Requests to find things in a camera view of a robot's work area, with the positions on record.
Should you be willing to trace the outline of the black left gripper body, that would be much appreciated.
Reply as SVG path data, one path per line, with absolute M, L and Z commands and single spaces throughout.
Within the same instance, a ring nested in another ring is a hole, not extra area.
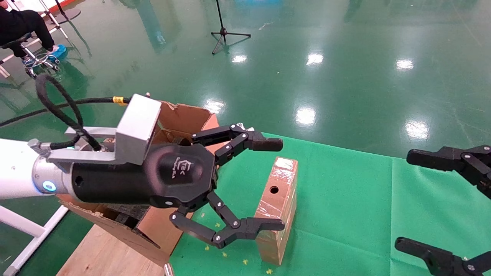
M 198 210 L 216 188 L 215 156 L 202 145 L 154 145 L 141 165 L 74 164 L 73 196 L 81 202 L 184 206 Z

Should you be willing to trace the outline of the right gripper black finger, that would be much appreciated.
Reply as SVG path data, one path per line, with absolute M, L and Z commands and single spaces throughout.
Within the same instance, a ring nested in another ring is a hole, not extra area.
M 491 198 L 491 147 L 489 145 L 469 149 L 444 146 L 437 152 L 412 149 L 407 154 L 407 162 L 439 171 L 456 171 L 488 199 Z
M 433 276 L 482 276 L 491 269 L 490 251 L 472 259 L 464 259 L 450 251 L 406 237 L 398 237 L 395 248 L 422 259 Z

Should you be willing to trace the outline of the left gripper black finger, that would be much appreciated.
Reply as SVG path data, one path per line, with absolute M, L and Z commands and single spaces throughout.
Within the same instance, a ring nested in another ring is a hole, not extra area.
M 226 224 L 220 231 L 216 232 L 187 218 L 189 210 L 184 206 L 180 206 L 170 215 L 170 222 L 184 233 L 219 249 L 235 240 L 254 240 L 264 230 L 281 231 L 285 228 L 281 219 L 251 217 L 238 219 L 215 192 L 207 194 L 206 201 Z
M 279 152 L 283 149 L 283 140 L 267 138 L 260 131 L 246 130 L 238 124 L 231 124 L 203 130 L 191 135 L 193 144 L 203 147 L 225 143 L 214 152 L 216 165 L 223 166 L 246 149 L 253 151 Z

